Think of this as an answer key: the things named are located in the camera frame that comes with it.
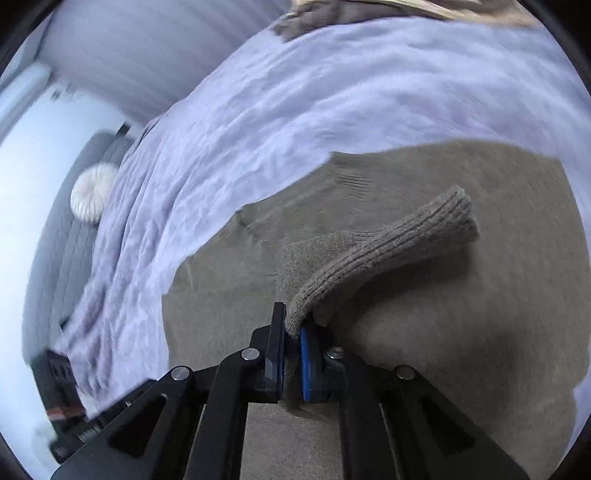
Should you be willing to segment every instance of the wrinkled blanket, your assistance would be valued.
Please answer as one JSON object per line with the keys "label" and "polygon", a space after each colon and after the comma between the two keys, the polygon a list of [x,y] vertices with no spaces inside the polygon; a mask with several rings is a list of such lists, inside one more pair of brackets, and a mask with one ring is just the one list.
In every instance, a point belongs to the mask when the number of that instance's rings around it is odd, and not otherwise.
{"label": "wrinkled blanket", "polygon": [[[103,408],[168,369],[160,298],[186,256],[245,203],[329,152],[475,138],[561,159],[591,235],[591,100],[544,30],[421,18],[265,30],[130,149],[103,214],[91,278],[56,348]],[[577,393],[579,424],[590,404]]]}
{"label": "wrinkled blanket", "polygon": [[329,25],[385,17],[427,17],[489,25],[540,27],[517,0],[293,0],[291,11],[273,26],[285,41]]}

